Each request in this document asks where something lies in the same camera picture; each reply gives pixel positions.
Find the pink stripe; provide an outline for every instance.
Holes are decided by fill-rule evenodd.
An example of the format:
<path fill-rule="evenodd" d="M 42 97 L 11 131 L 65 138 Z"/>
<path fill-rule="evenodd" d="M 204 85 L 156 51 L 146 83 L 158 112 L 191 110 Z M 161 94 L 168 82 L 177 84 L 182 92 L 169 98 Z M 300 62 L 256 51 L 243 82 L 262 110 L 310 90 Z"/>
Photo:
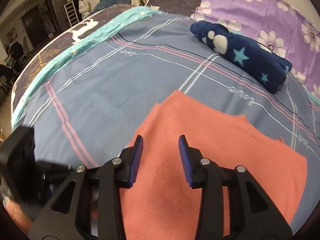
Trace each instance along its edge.
<path fill-rule="evenodd" d="M 117 44 L 119 44 L 119 45 L 126 45 L 126 46 L 129 47 L 129 48 L 134 48 L 134 49 L 149 49 L 148 47 L 143 47 L 143 46 L 138 46 L 138 45 L 132 45 L 132 44 L 124 43 L 124 42 L 120 41 L 116 36 L 114 36 L 112 39 L 113 39 L 113 41 L 116 42 Z M 178 56 L 178 57 L 183 57 L 183 58 L 189 59 L 189 60 L 194 61 L 194 62 L 197 62 L 197 63 L 202 63 L 202 61 L 199 60 L 199 59 L 193 60 L 193 59 L 189 58 L 189 55 L 187 55 L 187 54 L 178 52 L 178 53 L 180 53 L 180 54 L 183 54 L 183 55 L 187 56 L 187 57 L 184 57 L 184 56 L 181 56 L 181 55 L 176 54 L 175 52 L 177 52 L 177 51 L 170 50 L 170 49 L 164 48 L 164 47 L 162 47 L 162 46 L 156 46 L 156 47 L 158 47 L 159 50 L 162 50 L 162 51 L 165 51 L 165 52 L 174 54 L 174 55 L 176 55 L 176 56 Z M 292 116 L 289 115 L 281 106 L 279 106 L 277 103 L 275 103 L 274 100 L 273 100 L 267 93 L 265 93 L 264 91 L 262 91 L 262 90 L 260 90 L 260 89 L 258 89 L 258 88 L 256 88 L 256 87 L 254 87 L 254 86 L 252 86 L 252 85 L 249 84 L 248 82 L 243 81 L 243 80 L 237 78 L 236 76 L 233 76 L 232 74 L 230 74 L 230 73 L 228 73 L 228 72 L 226 72 L 226 71 L 218 68 L 217 66 L 213 65 L 211 62 L 209 62 L 209 63 L 207 63 L 207 64 L 203 64 L 203 65 L 204 65 L 204 66 L 207 66 L 208 68 L 210 68 L 210 69 L 212 69 L 212 70 L 214 70 L 214 71 L 216 71 L 216 72 L 218 72 L 218 73 L 220 73 L 220 74 L 222 74 L 222 75 L 224 75 L 224 76 L 226 76 L 226 77 L 228 77 L 228 78 L 230 78 L 230 79 L 232 79 L 232 80 L 234 80 L 235 82 L 237 82 L 237 83 L 239 83 L 239 84 L 241 84 L 241 85 L 244 85 L 245 87 L 247 87 L 247 88 L 250 89 L 251 91 L 255 92 L 256 94 L 259 94 L 259 95 L 265 97 L 266 99 L 268 99 L 268 101 L 274 106 L 275 109 L 277 109 L 279 112 L 281 112 L 281 113 L 282 113 L 285 117 L 287 117 L 291 122 L 297 124 L 302 130 L 304 130 L 304 131 L 307 133 L 308 137 L 309 137 L 310 139 L 312 139 L 312 140 L 316 143 L 316 141 L 313 139 L 313 134 L 310 133 L 310 132 L 308 132 L 307 130 L 305 130 L 303 124 L 301 124 L 300 122 L 297 123 L 297 122 L 295 121 L 295 119 L 292 118 Z M 220 72 L 220 71 L 218 71 L 218 70 L 216 70 L 216 69 L 213 69 L 212 67 L 210 67 L 210 65 L 212 65 L 212 66 L 215 67 L 216 69 L 224 72 L 225 74 L 222 73 L 222 72 Z"/>
<path fill-rule="evenodd" d="M 112 37 L 112 39 L 113 39 L 114 42 L 116 42 L 115 39 L 117 39 L 119 42 L 122 43 L 122 45 L 127 44 L 127 43 L 119 40 L 116 36 Z M 183 57 L 183 58 L 186 58 L 186 59 L 189 59 L 189 60 L 191 60 L 191 58 L 194 58 L 194 59 L 195 59 L 195 62 L 201 63 L 201 61 L 199 61 L 199 58 L 196 58 L 196 57 L 193 57 L 193 56 L 191 56 L 191 55 L 182 53 L 182 52 L 180 52 L 180 51 L 175 51 L 175 50 L 172 50 L 172 49 L 163 47 L 163 46 L 150 46 L 150 47 L 146 47 L 146 46 L 140 46 L 140 45 L 130 44 L 130 46 L 128 46 L 128 47 L 135 48 L 135 49 L 160 49 L 160 50 L 169 52 L 169 53 L 174 54 L 174 55 L 177 55 L 177 53 L 178 53 L 178 54 L 181 54 L 181 55 L 184 55 L 184 56 L 186 56 L 186 57 L 183 57 L 183 56 L 180 56 L 180 55 L 177 55 L 177 56 Z M 218 68 L 218 69 L 221 70 L 221 71 L 223 71 L 224 73 L 226 73 L 226 74 L 228 74 L 228 75 L 233 76 L 232 74 L 226 72 L 226 71 L 223 70 L 223 69 L 220 69 L 220 68 Z M 271 99 L 272 101 L 274 101 L 273 98 L 270 97 L 270 95 L 268 95 L 268 93 L 266 93 L 265 91 L 260 90 L 260 89 L 257 88 L 257 87 L 254 87 L 253 85 L 251 85 L 251 84 L 248 83 L 248 82 L 246 82 L 246 83 L 247 83 L 250 87 L 252 87 L 253 89 L 256 89 L 256 90 L 262 92 L 262 93 L 265 94 L 269 99 Z M 308 103 L 308 106 L 309 106 L 311 109 L 314 109 L 314 110 L 315 110 L 315 109 L 318 109 L 318 111 L 320 111 L 320 107 L 315 107 L 315 106 L 313 106 L 313 105 L 310 104 L 310 103 Z"/>
<path fill-rule="evenodd" d="M 51 93 L 54 95 L 54 90 L 53 90 L 53 87 L 50 83 L 50 81 L 47 82 L 48 84 L 48 88 L 49 90 L 51 91 Z M 70 130 L 70 132 L 72 133 L 74 139 L 76 140 L 76 142 L 78 143 L 78 146 L 80 147 L 80 149 L 82 149 L 84 155 L 87 157 L 87 159 L 89 160 L 89 162 L 92 164 L 93 167 L 98 167 L 99 165 L 94 161 L 94 159 L 90 156 L 90 154 L 88 153 L 87 149 L 84 147 L 84 145 L 82 144 L 79 136 L 77 135 L 76 131 L 74 130 L 74 128 L 72 127 L 72 125 L 70 124 L 69 122 L 69 117 L 65 111 L 65 109 L 63 108 L 60 100 L 58 99 L 57 96 L 54 97 L 54 100 L 56 100 L 56 103 L 58 104 L 59 108 L 60 108 L 60 111 L 61 113 L 63 114 L 63 116 L 65 117 L 65 120 L 66 120 L 66 124 Z"/>
<path fill-rule="evenodd" d="M 46 82 L 46 83 L 44 84 L 44 86 L 45 86 L 45 89 L 47 90 L 47 93 L 48 93 L 49 96 L 51 97 L 51 96 L 52 96 L 52 93 L 51 93 L 50 89 L 48 88 L 48 83 Z M 56 101 L 55 101 L 54 98 L 53 98 L 53 100 L 52 100 L 52 103 L 53 103 L 54 108 L 55 108 L 56 111 L 57 111 L 57 114 L 58 114 L 61 122 L 62 122 L 62 130 L 64 131 L 64 133 L 66 134 L 67 138 L 69 139 L 69 142 L 70 142 L 70 144 L 71 144 L 71 147 L 73 148 L 73 150 L 75 151 L 75 153 L 78 155 L 80 161 L 81 161 L 85 166 L 88 167 L 89 165 L 88 165 L 87 161 L 83 158 L 83 156 L 82 156 L 82 154 L 80 153 L 77 145 L 76 145 L 75 142 L 73 141 L 73 138 L 72 138 L 71 134 L 68 132 L 68 129 L 67 129 L 66 125 L 65 125 L 65 120 L 64 120 L 64 118 L 63 118 L 63 116 L 62 116 L 62 114 L 61 114 L 61 112 L 60 112 L 60 110 L 59 110 L 59 107 L 58 107 L 58 105 L 57 105 L 57 103 L 56 103 Z"/>

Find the orange cloth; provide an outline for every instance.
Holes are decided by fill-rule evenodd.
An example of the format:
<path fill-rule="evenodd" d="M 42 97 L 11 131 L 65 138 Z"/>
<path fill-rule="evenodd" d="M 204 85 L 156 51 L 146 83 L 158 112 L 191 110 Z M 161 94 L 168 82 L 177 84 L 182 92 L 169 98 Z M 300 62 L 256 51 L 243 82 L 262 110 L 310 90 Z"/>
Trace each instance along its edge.
<path fill-rule="evenodd" d="M 182 134 L 190 147 L 219 166 L 245 166 L 291 222 L 305 187 L 307 161 L 281 141 L 261 134 L 245 116 L 223 114 L 175 91 L 155 105 L 130 146 L 138 134 L 144 148 L 137 181 L 133 188 L 121 189 L 128 240 L 194 240 L 201 189 L 192 190 L 186 182 L 178 149 Z"/>

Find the teal star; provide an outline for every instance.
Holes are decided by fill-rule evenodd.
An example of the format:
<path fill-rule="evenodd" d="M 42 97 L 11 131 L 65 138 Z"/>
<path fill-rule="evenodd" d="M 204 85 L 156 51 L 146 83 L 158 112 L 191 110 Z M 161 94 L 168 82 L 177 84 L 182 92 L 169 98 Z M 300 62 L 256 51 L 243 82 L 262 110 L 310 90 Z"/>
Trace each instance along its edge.
<path fill-rule="evenodd" d="M 233 49 L 233 52 L 235 53 L 235 59 L 233 62 L 239 62 L 241 66 L 243 66 L 243 61 L 249 59 L 245 54 L 244 54 L 245 47 L 243 47 L 240 51 L 237 51 L 236 49 Z"/>
<path fill-rule="evenodd" d="M 285 66 L 285 74 L 287 75 L 289 73 L 289 67 Z"/>
<path fill-rule="evenodd" d="M 268 74 L 262 73 L 262 77 L 261 80 L 265 83 L 265 82 L 269 82 L 268 80 Z"/>

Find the silver rivet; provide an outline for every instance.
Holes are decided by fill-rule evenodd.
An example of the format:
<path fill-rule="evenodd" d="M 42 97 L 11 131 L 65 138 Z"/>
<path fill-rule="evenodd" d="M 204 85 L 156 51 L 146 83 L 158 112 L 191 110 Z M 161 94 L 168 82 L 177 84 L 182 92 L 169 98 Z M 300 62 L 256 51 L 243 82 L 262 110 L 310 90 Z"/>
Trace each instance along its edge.
<path fill-rule="evenodd" d="M 242 172 L 245 172 L 246 169 L 245 169 L 244 166 L 238 166 L 238 167 L 237 167 L 237 171 L 242 173 Z"/>
<path fill-rule="evenodd" d="M 84 172 L 84 170 L 85 170 L 85 167 L 83 165 L 79 165 L 78 167 L 76 167 L 76 171 L 79 173 Z"/>
<path fill-rule="evenodd" d="M 114 158 L 113 160 L 112 160 L 112 163 L 114 164 L 114 165 L 118 165 L 118 164 L 120 164 L 122 162 L 122 160 L 120 159 L 120 158 Z"/>
<path fill-rule="evenodd" d="M 206 158 L 203 158 L 200 160 L 201 164 L 202 165 L 208 165 L 210 163 L 210 160 L 206 159 Z"/>

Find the purple floral fabric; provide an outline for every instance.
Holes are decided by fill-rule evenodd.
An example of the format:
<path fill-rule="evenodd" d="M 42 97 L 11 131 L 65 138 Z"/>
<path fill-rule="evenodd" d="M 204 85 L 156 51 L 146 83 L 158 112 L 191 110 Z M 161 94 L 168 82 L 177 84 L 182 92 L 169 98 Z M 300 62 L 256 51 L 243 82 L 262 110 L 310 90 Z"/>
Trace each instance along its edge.
<path fill-rule="evenodd" d="M 292 63 L 292 73 L 320 98 L 319 30 L 284 0 L 202 0 L 191 15 L 257 40 Z"/>

